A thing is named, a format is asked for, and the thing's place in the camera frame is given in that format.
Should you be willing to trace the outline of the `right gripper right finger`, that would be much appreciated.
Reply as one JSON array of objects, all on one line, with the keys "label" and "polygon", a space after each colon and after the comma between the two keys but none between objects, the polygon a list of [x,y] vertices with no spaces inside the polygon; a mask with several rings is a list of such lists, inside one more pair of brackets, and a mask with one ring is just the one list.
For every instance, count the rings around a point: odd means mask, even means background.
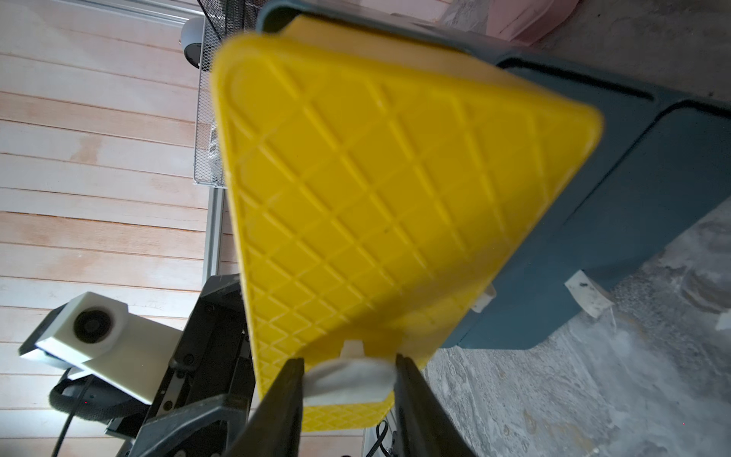
[{"label": "right gripper right finger", "polygon": [[476,454],[456,430],[412,359],[396,356],[394,387],[399,456]]}]

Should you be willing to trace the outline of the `teal drawer cabinet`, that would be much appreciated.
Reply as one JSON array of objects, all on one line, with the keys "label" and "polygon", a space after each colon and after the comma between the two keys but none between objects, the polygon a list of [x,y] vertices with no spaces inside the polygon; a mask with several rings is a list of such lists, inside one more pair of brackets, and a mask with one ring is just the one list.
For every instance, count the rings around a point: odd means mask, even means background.
[{"label": "teal drawer cabinet", "polygon": [[300,14],[468,53],[605,116],[596,152],[498,275],[496,298],[463,319],[448,347],[537,346],[579,312],[567,289],[575,272],[611,289],[729,198],[727,104],[337,1],[270,1],[256,28],[277,34]]}]

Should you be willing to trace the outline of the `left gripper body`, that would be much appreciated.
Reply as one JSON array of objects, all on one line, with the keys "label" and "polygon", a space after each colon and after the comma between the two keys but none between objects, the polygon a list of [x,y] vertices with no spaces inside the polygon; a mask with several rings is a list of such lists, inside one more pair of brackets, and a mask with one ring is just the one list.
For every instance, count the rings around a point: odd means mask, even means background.
[{"label": "left gripper body", "polygon": [[239,275],[207,280],[152,405],[121,456],[223,456],[243,431],[255,387]]}]

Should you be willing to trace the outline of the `yellow drawer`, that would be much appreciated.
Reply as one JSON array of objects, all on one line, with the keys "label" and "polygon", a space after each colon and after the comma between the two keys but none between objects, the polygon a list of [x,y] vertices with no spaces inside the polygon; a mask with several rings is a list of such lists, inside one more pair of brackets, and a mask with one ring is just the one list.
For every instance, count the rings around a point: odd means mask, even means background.
[{"label": "yellow drawer", "polygon": [[466,53],[304,14],[228,39],[213,77],[262,393],[348,341],[423,368],[605,126]]}]

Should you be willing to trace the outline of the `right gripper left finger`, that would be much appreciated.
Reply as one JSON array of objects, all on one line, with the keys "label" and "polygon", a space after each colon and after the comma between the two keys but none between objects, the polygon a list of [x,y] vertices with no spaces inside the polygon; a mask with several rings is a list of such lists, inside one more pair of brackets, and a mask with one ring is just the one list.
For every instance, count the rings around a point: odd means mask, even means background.
[{"label": "right gripper left finger", "polygon": [[297,456],[304,413],[302,358],[281,368],[259,408],[226,456]]}]

